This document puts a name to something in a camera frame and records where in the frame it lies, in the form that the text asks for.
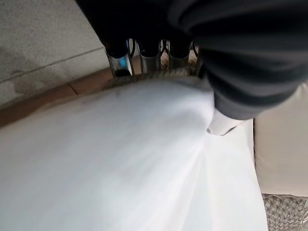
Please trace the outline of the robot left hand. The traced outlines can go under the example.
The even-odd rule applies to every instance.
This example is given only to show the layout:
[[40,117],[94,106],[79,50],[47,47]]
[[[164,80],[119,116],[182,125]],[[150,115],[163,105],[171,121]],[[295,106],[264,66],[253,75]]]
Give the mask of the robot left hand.
[[124,56],[137,41],[156,56],[161,40],[171,57],[198,47],[200,78],[215,95],[209,131],[224,135],[287,100],[308,78],[305,0],[79,0],[106,52]]

